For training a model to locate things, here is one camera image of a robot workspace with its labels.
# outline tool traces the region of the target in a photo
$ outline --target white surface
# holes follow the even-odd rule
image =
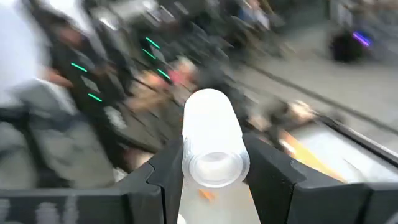
[[[347,183],[398,182],[396,168],[328,127],[309,126],[293,136]]]
[[[260,224],[249,187],[239,183],[213,191],[209,201],[198,190],[184,186],[180,214],[188,224]]]
[[[181,214],[178,215],[177,224],[187,224],[187,222],[185,221],[184,217],[182,217]]]
[[[10,2],[0,2],[0,104],[16,101],[11,91],[36,82],[42,53],[35,32]]]
[[[242,181],[249,158],[231,102],[220,91],[194,93],[185,103],[182,169],[202,187],[225,187]]]
[[[0,3],[0,104],[17,103],[15,91],[42,82],[54,92],[61,105],[71,112],[75,108],[69,93],[57,85],[42,80],[47,65],[43,33],[16,4]]]

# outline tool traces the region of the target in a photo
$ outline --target orange object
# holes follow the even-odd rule
[[[214,193],[209,192],[207,190],[199,190],[199,193],[202,197],[206,198],[209,201],[212,201],[216,198]]]
[[[156,89],[163,89],[167,87],[167,82],[152,71],[144,71],[144,80],[142,81]]]
[[[303,144],[301,144],[298,140],[296,140],[289,133],[284,133],[283,140],[292,147],[292,151],[289,151],[288,154],[299,162],[315,169],[322,174],[328,175],[336,180],[341,182],[345,182],[345,180],[333,171],[331,168],[324,165],[311,151],[309,151]]]

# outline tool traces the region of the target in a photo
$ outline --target person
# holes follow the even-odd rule
[[[238,17],[250,25],[260,24],[263,28],[269,29],[269,19],[266,13],[260,8],[258,0],[247,0],[241,8]]]
[[[179,57],[175,68],[169,71],[174,85],[172,94],[180,106],[184,106],[184,103],[196,88],[197,71],[196,65],[186,57]]]
[[[0,30],[0,106],[12,108],[11,105],[21,105],[29,112],[27,132],[32,133],[47,166],[67,180],[71,187],[111,185],[114,182],[112,166],[94,131],[78,111],[67,110],[71,104],[64,100],[68,96],[64,87],[71,86],[71,83],[49,68],[46,61],[48,52],[42,47],[39,27],[22,11],[3,2],[0,2],[0,24],[3,27]],[[0,151],[19,150],[16,151],[18,154],[23,151],[30,154],[32,147],[23,141],[19,130],[3,123],[2,133],[8,133],[4,136],[9,138],[0,140]],[[30,163],[20,164],[22,159]],[[0,161],[0,173],[4,174],[1,172],[3,168],[13,170],[20,178],[26,178],[25,187],[35,187],[34,174],[31,173],[36,170],[32,167],[34,165],[30,165],[34,164],[32,161],[35,161],[33,157],[8,154]],[[18,174],[22,168],[29,172]],[[0,182],[6,183],[6,177],[16,178],[0,175]]]
[[[131,86],[132,96],[125,100],[132,113],[130,121],[134,124],[131,135],[139,142],[161,150],[169,139],[179,134],[171,125],[178,120],[178,113],[175,113],[178,111],[170,102],[170,85],[150,70],[141,72],[137,79],[139,82]],[[140,149],[129,149],[125,158],[134,170],[152,156]]]
[[[104,75],[106,72],[115,72],[114,68],[99,55],[91,45],[90,40],[67,16],[48,12],[51,29],[55,32],[60,41],[67,44],[75,53],[78,62],[83,68],[91,71],[95,75]],[[55,56],[55,49],[51,48],[52,67],[57,70],[59,62]]]

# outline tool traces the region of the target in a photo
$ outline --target dark clothing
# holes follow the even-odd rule
[[[103,42],[103,46],[108,54],[111,66],[116,69],[118,79],[122,85],[123,91],[127,96],[131,96],[130,87],[134,77],[130,71],[129,64],[124,55],[113,46],[113,44]]]
[[[90,67],[92,67],[92,65],[90,65],[90,64],[98,66],[98,65],[104,64],[104,62],[105,62],[105,60],[97,54],[97,52],[91,45],[88,38],[84,38],[82,40],[81,47],[75,48],[74,51],[75,51],[76,58],[72,59],[72,60],[74,60],[72,62],[83,67],[83,68],[87,68],[87,70],[89,70]],[[59,70],[60,59],[57,57],[57,54],[53,47],[50,48],[50,58],[51,58],[51,67],[55,70]]]

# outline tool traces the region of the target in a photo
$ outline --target white shirt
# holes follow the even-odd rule
[[[74,113],[69,93],[42,80],[47,54],[38,25],[19,11],[15,3],[0,1],[0,27],[0,106],[19,103],[13,91],[42,82],[67,111]]]

